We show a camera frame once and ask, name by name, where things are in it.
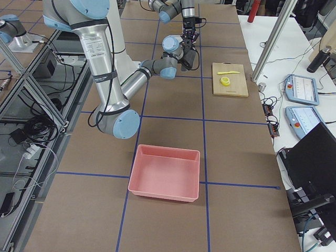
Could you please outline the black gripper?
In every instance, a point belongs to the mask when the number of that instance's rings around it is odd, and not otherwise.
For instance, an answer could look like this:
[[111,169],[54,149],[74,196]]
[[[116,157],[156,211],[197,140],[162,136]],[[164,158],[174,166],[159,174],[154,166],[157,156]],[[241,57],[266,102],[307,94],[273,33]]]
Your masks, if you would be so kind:
[[183,34],[181,35],[181,47],[183,49],[195,50],[196,42],[198,40],[199,34],[196,32],[196,24],[201,23],[201,18],[199,17],[183,17]]
[[183,55],[180,59],[181,70],[190,70],[192,68],[192,64],[190,63],[192,53],[188,51]]

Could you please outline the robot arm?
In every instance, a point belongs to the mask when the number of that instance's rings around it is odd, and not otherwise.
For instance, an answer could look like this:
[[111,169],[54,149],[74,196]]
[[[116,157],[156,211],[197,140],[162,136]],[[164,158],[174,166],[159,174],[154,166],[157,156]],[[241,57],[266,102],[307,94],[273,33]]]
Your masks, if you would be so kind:
[[46,26],[72,32],[80,39],[101,100],[89,126],[118,139],[131,138],[140,125],[130,99],[154,75],[173,79],[178,64],[182,71],[192,69],[196,54],[194,2],[149,1],[148,6],[163,23],[182,15],[183,32],[164,38],[160,59],[135,62],[125,50],[116,1],[43,1]]
[[202,23],[203,18],[196,16],[195,1],[166,1],[149,0],[148,7],[151,11],[157,12],[161,22],[167,24],[179,14],[182,15],[183,31],[181,34],[182,46],[187,50],[194,50],[194,43],[199,33],[196,31]]

